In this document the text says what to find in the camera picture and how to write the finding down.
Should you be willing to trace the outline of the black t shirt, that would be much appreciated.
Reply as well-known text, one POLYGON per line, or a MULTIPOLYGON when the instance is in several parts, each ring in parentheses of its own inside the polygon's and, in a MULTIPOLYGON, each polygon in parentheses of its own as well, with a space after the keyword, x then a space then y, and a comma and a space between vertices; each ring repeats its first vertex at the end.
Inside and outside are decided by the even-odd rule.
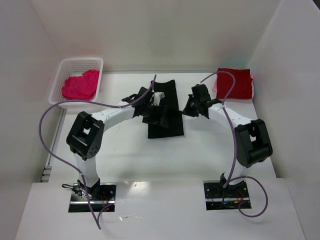
POLYGON ((163 139, 182 137, 185 135, 182 113, 179 110, 176 81, 174 79, 167 82, 155 82, 154 91, 164 93, 164 97, 159 101, 159 106, 166 108, 165 122, 167 126, 159 124, 148 124, 148 139, 163 139))

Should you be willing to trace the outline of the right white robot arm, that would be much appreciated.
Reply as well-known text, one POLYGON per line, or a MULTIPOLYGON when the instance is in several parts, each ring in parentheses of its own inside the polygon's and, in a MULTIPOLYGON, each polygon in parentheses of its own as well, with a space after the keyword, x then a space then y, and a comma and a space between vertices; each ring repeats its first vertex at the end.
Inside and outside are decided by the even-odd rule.
POLYGON ((233 139, 233 160, 229 172, 220 176, 224 192, 230 192, 247 175, 247 169, 262 163, 273 154, 273 148, 266 123, 262 119, 250 119, 228 108, 221 100, 212 99, 204 84, 191 88, 183 115, 204 116, 231 130, 233 139))

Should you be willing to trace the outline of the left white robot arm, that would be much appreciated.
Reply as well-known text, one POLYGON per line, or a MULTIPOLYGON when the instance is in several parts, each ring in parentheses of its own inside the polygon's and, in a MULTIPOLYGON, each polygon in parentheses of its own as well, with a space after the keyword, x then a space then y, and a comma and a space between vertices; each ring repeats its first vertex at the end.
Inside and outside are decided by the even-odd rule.
POLYGON ((66 143, 76 160, 80 170, 77 183, 79 188, 90 199, 99 194, 101 185, 97 173, 96 155, 101 149, 104 133, 115 125, 142 116, 142 122, 167 128, 166 105, 161 101, 164 92, 156 92, 141 87, 137 94, 123 98, 115 108, 89 114, 80 112, 67 136, 66 143))

